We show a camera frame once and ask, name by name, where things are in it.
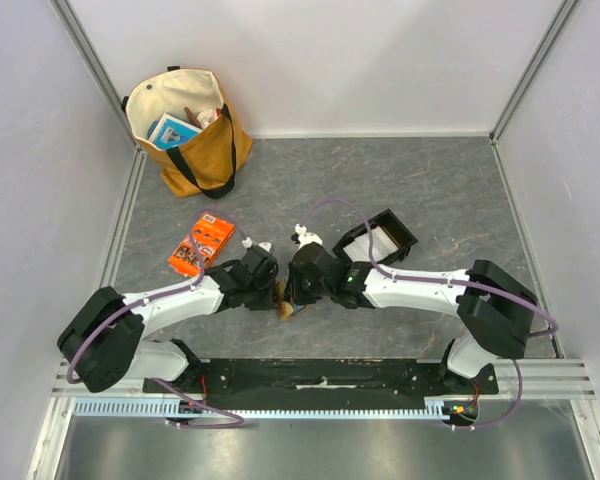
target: black and white robotic arm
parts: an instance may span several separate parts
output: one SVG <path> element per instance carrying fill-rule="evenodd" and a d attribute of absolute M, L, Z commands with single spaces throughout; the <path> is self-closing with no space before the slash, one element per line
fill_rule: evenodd
<path fill-rule="evenodd" d="M 308 305 L 328 297 L 345 308 L 405 307 L 460 318 L 468 333 L 447 348 L 441 377 L 451 383 L 470 380 L 497 357 L 524 356 L 533 314 L 505 299 L 452 280 L 479 282 L 522 296 L 536 297 L 491 262 L 476 261 L 469 270 L 417 272 L 385 267 L 387 277 L 369 262 L 345 262 L 332 256 L 320 238 L 304 233 L 289 264 L 285 297 L 295 305 Z M 244 306 L 252 310 L 275 308 L 277 261 L 270 244 L 253 245 L 244 257 L 208 269 L 202 281 L 191 280 L 150 292 L 120 295 L 105 287 L 89 299 L 60 336 L 58 347 L 70 361 L 103 321 L 120 309 L 127 311 L 84 349 L 75 370 L 92 392 L 100 392 L 121 379 L 178 379 L 195 366 L 197 358 L 182 343 L 153 342 L 146 338 L 169 325 L 199 315 Z M 397 280 L 410 275 L 438 283 Z"/>

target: bag strap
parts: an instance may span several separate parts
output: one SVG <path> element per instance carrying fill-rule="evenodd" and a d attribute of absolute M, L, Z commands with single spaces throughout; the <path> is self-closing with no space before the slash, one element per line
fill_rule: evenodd
<path fill-rule="evenodd" d="M 178 171 L 182 174 L 184 178 L 186 178 L 189 183 L 198 187 L 198 189 L 204 193 L 207 197 L 218 199 L 220 197 L 224 197 L 227 193 L 233 190 L 236 182 L 236 168 L 237 168 L 237 159 L 236 159 L 236 139 L 235 132 L 233 130 L 233 120 L 231 119 L 231 112 L 229 112 L 229 107 L 225 103 L 222 105 L 222 115 L 227 117 L 229 123 L 231 124 L 231 176 L 227 180 L 227 183 L 220 187 L 216 188 L 202 188 L 198 185 L 198 181 L 196 180 L 195 175 L 187 165 L 187 161 L 182 156 L 182 152 L 180 151 L 180 147 L 172 147 L 167 149 L 167 155 L 173 162 L 173 165 L 178 169 Z"/>

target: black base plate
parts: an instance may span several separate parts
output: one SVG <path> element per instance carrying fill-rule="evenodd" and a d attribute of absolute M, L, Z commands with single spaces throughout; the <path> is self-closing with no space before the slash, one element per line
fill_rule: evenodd
<path fill-rule="evenodd" d="M 472 395 L 474 386 L 442 383 L 437 363 L 415 359 L 211 359 L 198 371 L 204 375 L 207 402 L 230 410 L 371 410 L 423 408 L 424 397 L 448 393 Z M 355 385 L 355 388 L 300 388 L 298 386 Z M 186 393 L 202 393 L 201 379 Z M 475 379 L 482 395 L 498 393 L 493 366 Z M 166 393 L 145 380 L 145 393 Z"/>

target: reflective metal surface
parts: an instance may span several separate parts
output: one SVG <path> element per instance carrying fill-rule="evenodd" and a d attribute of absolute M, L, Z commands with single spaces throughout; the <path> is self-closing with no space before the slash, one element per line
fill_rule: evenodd
<path fill-rule="evenodd" d="M 484 401 L 483 420 L 508 405 Z M 74 417 L 57 480 L 592 479 L 568 402 L 451 433 L 402 420 L 257 420 L 187 431 L 149 418 Z"/>

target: cable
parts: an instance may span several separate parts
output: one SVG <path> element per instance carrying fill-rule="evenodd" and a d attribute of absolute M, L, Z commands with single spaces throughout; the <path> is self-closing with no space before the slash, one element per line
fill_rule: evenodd
<path fill-rule="evenodd" d="M 240 235 L 242 236 L 242 238 L 244 240 L 249 238 L 249 237 L 247 237 L 247 235 L 244 232 L 244 230 L 242 229 L 242 227 L 240 227 L 240 225 L 238 224 L 238 221 L 233 217 L 233 215 L 229 215 L 228 213 L 225 213 L 222 210 L 219 210 L 217 208 L 203 208 L 203 209 L 197 210 L 193 214 L 193 218 L 198 219 L 205 212 L 212 212 L 216 215 L 220 215 L 225 218 L 229 218 L 231 220 L 231 222 L 234 224 L 234 226 L 236 227 L 236 230 L 238 230 L 238 232 L 240 232 Z M 80 345 L 80 348 L 78 348 L 78 351 L 73 356 L 73 359 L 69 363 L 69 368 L 67 369 L 67 382 L 69 382 L 72 385 L 82 383 L 82 380 L 80 380 L 80 378 L 74 377 L 76 365 L 78 365 L 78 363 L 82 359 L 82 356 L 84 355 L 84 352 L 87 351 L 87 349 L 91 346 L 91 344 L 98 337 L 98 335 L 100 335 L 109 325 L 111 325 L 113 322 L 115 322 L 122 315 L 124 315 L 128 311 L 133 310 L 134 308 L 137 308 L 143 304 L 147 305 L 155 300 L 160 300 L 162 298 L 170 297 L 172 295 L 177 295 L 179 293 L 183 293 L 188 290 L 191 290 L 192 288 L 198 286 L 200 284 L 200 282 L 202 282 L 202 279 L 204 278 L 204 258 L 200 254 L 200 250 L 198 250 L 198 245 L 196 244 L 195 241 L 193 241 L 193 226 L 195 225 L 196 221 L 197 220 L 194 220 L 193 224 L 189 228 L 189 234 L 191 235 L 191 239 L 192 239 L 191 246 L 193 247 L 193 251 L 196 254 L 196 259 L 198 260 L 198 268 L 200 270 L 198 275 L 187 285 L 184 285 L 184 286 L 178 287 L 178 288 L 173 288 L 171 290 L 165 290 L 164 292 L 154 293 L 153 295 L 149 295 L 148 297 L 145 297 L 143 299 L 136 300 L 135 302 L 132 302 L 129 305 L 125 305 L 124 307 L 120 308 L 119 310 L 117 310 L 117 311 L 113 312 L 111 315 L 109 315 L 100 325 L 98 325 L 93 330 L 93 332 L 91 332 L 91 334 L 86 338 L 86 340 L 84 342 L 82 342 L 82 345 Z"/>
<path fill-rule="evenodd" d="M 520 403 L 522 401 L 522 372 L 520 371 L 520 365 L 516 360 L 511 360 L 513 362 L 513 366 L 516 369 L 516 373 L 518 374 L 518 394 L 516 395 L 516 399 L 513 402 L 513 405 L 509 409 L 507 413 L 505 413 L 502 417 L 492 420 L 490 422 L 481 423 L 480 425 L 471 425 L 471 426 L 453 426 L 451 430 L 461 430 L 461 431 L 474 431 L 474 430 L 484 430 L 485 428 L 495 427 L 496 425 L 500 425 L 505 422 L 509 418 L 511 418 L 520 408 Z"/>
<path fill-rule="evenodd" d="M 197 407 L 201 410 L 206 410 L 208 412 L 217 413 L 218 415 L 222 415 L 222 416 L 225 416 L 225 417 L 228 417 L 228 418 L 231 418 L 234 420 L 233 422 L 230 422 L 230 423 L 208 423 L 208 424 L 202 424 L 202 425 L 198 425 L 198 424 L 188 425 L 186 423 L 178 423 L 178 422 L 174 422 L 172 420 L 166 420 L 165 422 L 167 425 L 170 425 L 172 427 L 177 427 L 177 428 L 187 428 L 190 430 L 212 430 L 212 429 L 216 429 L 216 428 L 235 428 L 235 427 L 239 427 L 242 424 L 244 424 L 244 418 L 242 418 L 240 415 L 236 415 L 235 413 L 228 412 L 227 410 L 222 410 L 220 408 L 212 407 L 210 405 L 207 405 L 204 402 L 194 400 L 193 398 L 184 394 L 183 392 L 181 392 L 180 390 L 178 390 L 177 388 L 172 386 L 169 382 L 167 382 L 166 380 L 163 380 L 161 378 L 152 378 L 151 380 L 156 382 L 158 385 L 160 385 L 165 390 L 170 391 L 171 393 L 180 397 L 185 402 L 189 402 L 190 404 L 193 404 L 195 407 Z"/>
<path fill-rule="evenodd" d="M 324 200 L 319 201 L 304 216 L 304 218 L 300 222 L 300 225 L 306 226 L 306 222 L 309 219 L 309 217 L 313 214 L 313 212 L 315 212 L 318 208 L 320 208 L 321 206 L 323 206 L 327 203 L 341 203 L 343 205 L 347 205 L 348 207 L 355 210 L 358 213 L 358 215 L 360 215 L 360 217 L 364 221 L 364 226 L 366 227 L 367 233 L 369 235 L 369 262 L 371 263 L 371 265 L 373 265 L 373 268 L 375 268 L 380 274 L 384 275 L 387 278 L 391 278 L 394 280 L 406 280 L 409 282 L 435 283 L 435 284 L 439 284 L 439 285 L 447 285 L 447 280 L 444 280 L 444 279 L 431 278 L 431 277 L 419 277 L 416 275 L 393 275 L 393 274 L 387 272 L 386 270 L 384 270 L 378 264 L 378 262 L 376 262 L 376 260 L 373 258 L 373 234 L 371 231 L 371 225 L 369 225 L 369 221 L 367 220 L 367 217 L 365 216 L 364 213 L 362 213 L 362 211 L 358 207 L 356 207 L 353 203 L 351 203 L 347 200 L 343 200 L 341 198 L 325 198 Z M 552 335 L 558 331 L 558 328 L 559 328 L 558 322 L 551 315 L 549 315 L 548 312 L 539 308 L 537 305 L 534 305 L 533 303 L 529 302 L 528 300 L 525 300 L 524 298 L 520 298 L 517 295 L 513 295 L 513 294 L 506 292 L 504 290 L 501 290 L 499 288 L 491 287 L 489 285 L 484 285 L 482 283 L 472 282 L 472 281 L 468 281 L 468 280 L 452 279 L 448 283 L 450 285 L 459 285 L 459 286 L 463 286 L 463 287 L 482 290 L 483 292 L 505 298 L 511 302 L 514 302 L 514 303 L 517 303 L 518 305 L 523 306 L 524 308 L 533 312 L 534 314 L 541 316 L 542 318 L 544 318 L 547 321 L 547 323 L 549 323 L 549 328 L 547 328 L 546 330 L 539 331 L 539 332 L 531 333 L 531 334 L 529 334 L 529 337 L 540 337 L 540 336 L 544 336 L 544 335 Z"/>

